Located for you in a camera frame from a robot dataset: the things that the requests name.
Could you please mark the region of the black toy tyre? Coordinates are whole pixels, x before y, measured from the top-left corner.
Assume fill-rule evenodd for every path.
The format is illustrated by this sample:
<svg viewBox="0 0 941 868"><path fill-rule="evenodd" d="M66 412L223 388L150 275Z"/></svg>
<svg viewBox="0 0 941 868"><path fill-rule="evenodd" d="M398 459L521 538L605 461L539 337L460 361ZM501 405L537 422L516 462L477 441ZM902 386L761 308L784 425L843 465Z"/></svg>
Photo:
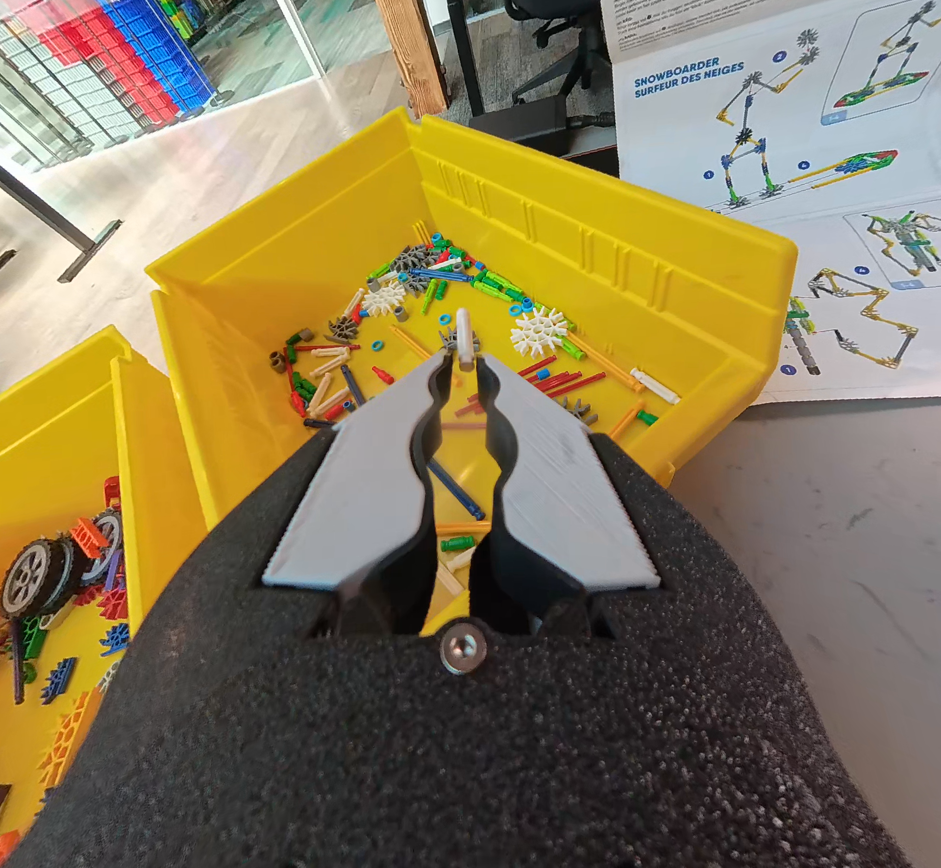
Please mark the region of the black toy tyre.
<svg viewBox="0 0 941 868"><path fill-rule="evenodd" d="M86 562L69 537L30 542L6 571L2 614L9 620L55 614L78 592Z"/></svg>
<svg viewBox="0 0 941 868"><path fill-rule="evenodd" d="M98 547L98 556L90 559L87 570L81 576L80 586L83 589L101 585L108 580L124 552L124 524L119 509L106 509L94 516L91 524L104 538L105 544Z"/></svg>

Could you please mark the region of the pile of small building parts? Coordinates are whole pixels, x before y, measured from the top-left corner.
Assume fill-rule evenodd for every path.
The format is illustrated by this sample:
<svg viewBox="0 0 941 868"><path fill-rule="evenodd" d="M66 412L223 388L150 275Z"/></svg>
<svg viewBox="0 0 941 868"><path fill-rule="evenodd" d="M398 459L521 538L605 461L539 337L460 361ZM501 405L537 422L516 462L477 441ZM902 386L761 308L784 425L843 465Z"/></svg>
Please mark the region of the pile of small building parts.
<svg viewBox="0 0 941 868"><path fill-rule="evenodd" d="M472 289L479 289L487 295L496 297L509 308L508 315L511 319L514 320L515 323L515 326L509 335L509 341L512 348L516 352L520 353L523 357L533 359L539 358L539 361L536 362L533 369L527 368L524 370L523 374L519 374L526 380L527 383L533 385L537 391L546 395L557 404L555 398L561 397L567 387L581 386L593 380L593 377L591 376L585 377L582 373L570 372L565 374L562 380L556 382L554 388L550 388L548 390L546 390L544 386L541 386L537 381L531 381L531 377L537 374L537 372L541 370L541 368L544 367L546 363L551 363L555 360L556 350L562 349L564 352L571 354L576 352L575 345L570 342L570 323L568 322L564 313L562 311L550 309L535 303L529 305L524 297L524 294L520 291L519 288L502 283L500 279L492 276L488 270L477 271L475 274L463 273L464 257L462 255L450 255L448 258L444 258L439 253L439 251L442 249L444 249L444 241L441 237L436 236L429 244L419 244L404 250L395 261L390 263L390 265L385 268L384 274L380 276L370 276L368 281L368 290L360 291L358 293L358 298L351 303L351 307L354 308L358 313L365 311L372 317L378 315L394 315L396 319L405 319L406 294L414 287L417 287L418 293L423 295L421 301L422 307L432 306L433 302L437 299L438 288L442 283L448 283L452 288L470 287ZM458 306L458 309L464 308L464 304L459 301L450 300L449 304L452 306ZM452 355L453 366L458 365L453 350L457 310L455 310L453 314L447 315L443 320L444 330L441 332L441 348L432 354ZM485 355L480 353L477 346L477 337L475 333L474 336L476 340L475 345L477 347L476 362L478 362L478 360ZM426 357L423 361L429 359L432 355ZM345 364L341 364L340 369L342 374L347 378L347 391L345 392L345 395L349 395L351 400L357 405L357 409L355 410L357 411L370 400L360 403L358 388L354 385L351 372L348 370ZM388 387L397 384L400 379L406 376L405 375L399 379L392 380L388 378L386 372L383 369L375 368L373 372L377 377L386 383L385 390ZM475 371L463 373L467 375L474 374L477 377L477 367L475 368ZM469 407L478 407L480 414L486 415L486 410L479 397L478 380L477 384L473 386L472 389L476 390L477 392L476 394L472 395L472 401L470 402ZM570 411L565 406L560 406L565 411L570 413ZM331 426L331 422L326 418L330 407L331 405L328 403L319 404L313 411L313 417L308 417L305 420L306 425L313 425L316 429L320 430L318 439L315 440L314 443L318 447L323 447L325 449L323 456L329 449L330 443L334 437L334 428L337 427ZM577 415L574 416L587 426L585 420L582 417ZM434 453L433 457L428 463L428 473L430 475L431 483L433 480L438 481L445 491L451 494L458 504L467 512L467 514L474 519L476 525L480 525L482 522L488 522L490 530L492 502L490 503L488 510L484 510L482 508L482 506L469 493L469 491L465 489L464 485L461 482L458 482L447 470L447 468L439 462L436 457L439 448L440 447L438 447L437 451ZM624 462L626 460L626 456L621 451L619 455L616 455L615 451L610 450L602 445L597 445L597 452L602 458L602 461L604 462L605 467L612 477L613 482L616 483L615 463L617 461ZM315 470L318 468L318 464L323 460L323 456L317 462L313 471L313 475ZM299 502L294 507L294 509L291 510L288 521L293 515L298 504ZM276 544L283 535L286 526L281 532L280 536L276 539ZM437 533L437 542L439 537L445 538L449 535L453 535L453 530L437 529L435 512L434 526ZM472 554L474 554L477 545L479 545L484 540L488 533L489 531L482 535L481 538L477 538L476 535L471 535L470 541L466 542L464 545L466 547L471 546L474 549Z"/></svg>

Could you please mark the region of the white building instruction sheet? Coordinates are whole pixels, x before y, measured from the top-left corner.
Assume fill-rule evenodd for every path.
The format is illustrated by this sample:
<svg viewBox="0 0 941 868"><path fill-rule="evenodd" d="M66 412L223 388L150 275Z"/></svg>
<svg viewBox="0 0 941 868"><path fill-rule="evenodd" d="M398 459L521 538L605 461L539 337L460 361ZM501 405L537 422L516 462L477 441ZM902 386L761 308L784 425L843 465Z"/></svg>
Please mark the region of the white building instruction sheet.
<svg viewBox="0 0 941 868"><path fill-rule="evenodd" d="M601 0L619 171L791 238L759 403L939 397L940 0Z"/></svg>

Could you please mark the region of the yellow plastic bin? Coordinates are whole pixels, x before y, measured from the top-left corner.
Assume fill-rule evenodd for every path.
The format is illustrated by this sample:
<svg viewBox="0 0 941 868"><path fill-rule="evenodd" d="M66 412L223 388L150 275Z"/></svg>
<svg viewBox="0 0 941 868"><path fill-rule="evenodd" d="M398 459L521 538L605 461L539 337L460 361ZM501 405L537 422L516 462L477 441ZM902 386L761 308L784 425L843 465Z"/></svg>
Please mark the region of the yellow plastic bin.
<svg viewBox="0 0 941 868"><path fill-rule="evenodd" d="M546 390L570 372L593 380L555 401L625 456L615 481L670 594L667 554L642 521L642 486L676 470L759 395L777 355L796 263L792 242L757 227L598 175L454 124L387 115L148 268L198 499L211 531L195 552L215 567L250 556L262 574L325 449L306 425L321 403L331 426L389 379L441 348L462 302L483 355L518 374L539 358L509 341L496 297L442 283L432 306L411 289L405 319L351 303L404 250L444 241L463 273L488 270L529 305L564 313L562 349L531 377ZM489 509L500 475L487 415L470 408L474 374L453 366L437 459Z"/></svg>
<svg viewBox="0 0 941 868"><path fill-rule="evenodd" d="M169 378L110 326L4 392L1 425L2 574L103 510L117 476L132 639L206 532ZM3 861L30 827L2 832Z"/></svg>

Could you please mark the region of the black table foot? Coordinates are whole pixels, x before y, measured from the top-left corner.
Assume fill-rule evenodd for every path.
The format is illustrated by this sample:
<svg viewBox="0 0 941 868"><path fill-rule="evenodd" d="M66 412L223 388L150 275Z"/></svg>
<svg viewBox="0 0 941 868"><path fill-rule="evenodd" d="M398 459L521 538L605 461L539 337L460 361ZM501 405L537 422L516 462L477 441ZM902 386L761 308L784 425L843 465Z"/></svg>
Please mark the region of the black table foot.
<svg viewBox="0 0 941 868"><path fill-rule="evenodd" d="M108 222L94 238L91 238L4 167L1 167L1 189L25 208L30 215L38 218L41 223L51 228L53 232L79 251L79 256L57 278L57 282L60 284L73 282L77 275L88 266L88 263L91 262L99 250L124 224L123 220L114 219Z"/></svg>

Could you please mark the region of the wooden pillar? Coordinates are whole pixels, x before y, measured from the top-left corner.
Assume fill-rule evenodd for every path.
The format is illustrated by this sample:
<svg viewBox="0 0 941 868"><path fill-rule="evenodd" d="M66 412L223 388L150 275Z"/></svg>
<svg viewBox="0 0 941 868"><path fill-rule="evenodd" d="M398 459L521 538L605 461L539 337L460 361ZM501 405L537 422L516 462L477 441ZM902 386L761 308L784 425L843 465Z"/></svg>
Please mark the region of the wooden pillar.
<svg viewBox="0 0 941 868"><path fill-rule="evenodd" d="M374 0L414 117L448 109L450 97L422 0Z"/></svg>

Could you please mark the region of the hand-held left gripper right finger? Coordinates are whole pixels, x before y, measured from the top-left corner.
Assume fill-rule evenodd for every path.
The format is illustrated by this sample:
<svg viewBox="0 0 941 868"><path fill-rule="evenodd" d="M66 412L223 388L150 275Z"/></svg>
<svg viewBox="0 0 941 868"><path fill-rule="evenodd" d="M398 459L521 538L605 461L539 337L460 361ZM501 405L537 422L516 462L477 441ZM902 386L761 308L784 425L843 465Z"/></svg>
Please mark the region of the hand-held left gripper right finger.
<svg viewBox="0 0 941 868"><path fill-rule="evenodd" d="M471 616L501 634L609 634L596 597L661 584L597 445L620 451L500 360L477 362L500 475L471 559Z"/></svg>

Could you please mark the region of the pile of orange blue connectors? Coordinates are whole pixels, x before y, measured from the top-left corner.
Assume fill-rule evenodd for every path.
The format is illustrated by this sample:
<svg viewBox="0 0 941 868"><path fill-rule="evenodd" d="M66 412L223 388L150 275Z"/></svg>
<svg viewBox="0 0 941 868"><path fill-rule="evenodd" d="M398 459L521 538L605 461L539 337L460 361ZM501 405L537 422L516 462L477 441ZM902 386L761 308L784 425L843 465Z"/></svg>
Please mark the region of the pile of orange blue connectors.
<svg viewBox="0 0 941 868"><path fill-rule="evenodd" d="M91 519L122 512L120 479L103 483L103 510L51 537L71 538L86 570L104 538ZM55 614L2 614L2 832L24 834L77 755L131 639L124 552L103 584Z"/></svg>

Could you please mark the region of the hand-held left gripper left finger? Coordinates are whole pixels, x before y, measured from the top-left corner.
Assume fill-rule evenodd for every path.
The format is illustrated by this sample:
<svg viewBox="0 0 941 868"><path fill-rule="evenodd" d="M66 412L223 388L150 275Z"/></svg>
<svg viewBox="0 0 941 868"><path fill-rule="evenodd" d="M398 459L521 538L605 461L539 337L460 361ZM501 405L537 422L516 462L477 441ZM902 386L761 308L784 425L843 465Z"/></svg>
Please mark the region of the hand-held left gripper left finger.
<svg viewBox="0 0 941 868"><path fill-rule="evenodd" d="M338 634L417 634L438 571L428 463L441 445L452 355L432 355L334 428L263 572L327 592Z"/></svg>

